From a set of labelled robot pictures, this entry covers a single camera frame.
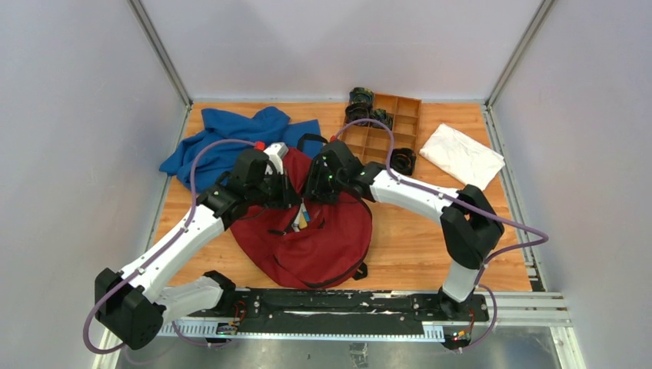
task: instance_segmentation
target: wooden tray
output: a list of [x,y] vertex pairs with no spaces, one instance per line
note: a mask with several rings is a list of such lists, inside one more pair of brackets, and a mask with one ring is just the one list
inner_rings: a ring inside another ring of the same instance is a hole
[[[373,107],[385,109],[394,119],[394,148],[411,148],[416,152],[421,100],[375,94]],[[342,133],[341,139],[362,164],[369,161],[384,163],[388,156],[389,136],[382,128],[352,126]]]

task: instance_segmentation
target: red backpack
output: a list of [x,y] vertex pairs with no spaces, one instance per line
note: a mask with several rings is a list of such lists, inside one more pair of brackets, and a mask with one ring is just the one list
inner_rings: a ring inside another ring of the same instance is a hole
[[[290,148],[283,159],[294,189],[301,193],[311,159]],[[342,192],[334,205],[304,201],[310,221],[292,228],[301,206],[287,210],[254,206],[231,232],[242,250],[274,282],[290,288],[334,287],[367,276],[363,260],[371,242],[371,210]]]

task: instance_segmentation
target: blue towel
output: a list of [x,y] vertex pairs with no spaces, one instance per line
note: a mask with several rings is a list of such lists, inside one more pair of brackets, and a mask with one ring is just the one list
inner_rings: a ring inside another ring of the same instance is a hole
[[[275,107],[260,110],[253,118],[218,109],[203,109],[204,131],[183,140],[170,158],[163,161],[160,171],[176,175],[179,181],[190,189],[190,168],[197,154],[209,144],[223,138],[239,138],[247,141],[263,141],[266,145],[284,142],[296,148],[299,138],[305,133],[319,135],[317,120],[290,124],[290,117]],[[225,171],[233,169],[235,159],[248,145],[218,145],[201,157],[195,172],[197,192],[202,192],[215,183]],[[321,143],[306,141],[304,153],[313,158],[321,149]]]

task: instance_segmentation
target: wooden surface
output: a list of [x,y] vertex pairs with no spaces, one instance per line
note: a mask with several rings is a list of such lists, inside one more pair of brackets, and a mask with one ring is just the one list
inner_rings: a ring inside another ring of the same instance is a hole
[[[201,110],[219,108],[253,116],[268,105],[288,114],[292,122],[318,119],[321,133],[333,135],[344,119],[344,103],[201,103],[195,104],[186,136],[203,129]],[[423,146],[441,123],[446,123],[482,144],[489,145],[481,111],[473,104],[423,104],[417,147]],[[441,169],[417,156],[414,178],[434,185],[461,188],[463,185]],[[501,181],[496,177],[485,191],[487,198],[503,217],[509,210]],[[170,231],[188,210],[190,191],[176,178],[172,179],[165,208],[158,225],[156,239]],[[338,288],[436,290],[444,282],[451,263],[446,252],[441,229],[431,221],[389,204],[370,204],[374,214],[374,235],[366,263],[369,276],[360,281],[349,280]],[[516,243],[514,229],[507,227],[498,248]],[[230,231],[202,248],[172,278],[170,285],[188,283],[205,271],[216,270],[229,277],[239,287],[275,288],[276,283],[260,271],[238,247]],[[484,274],[483,283],[496,291],[530,291],[523,258],[518,251],[494,259]]]

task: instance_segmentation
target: white towel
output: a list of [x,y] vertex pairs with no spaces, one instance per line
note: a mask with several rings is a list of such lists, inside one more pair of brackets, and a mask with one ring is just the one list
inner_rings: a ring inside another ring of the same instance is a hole
[[437,128],[419,154],[460,182],[481,190],[505,166],[502,155],[447,125]]

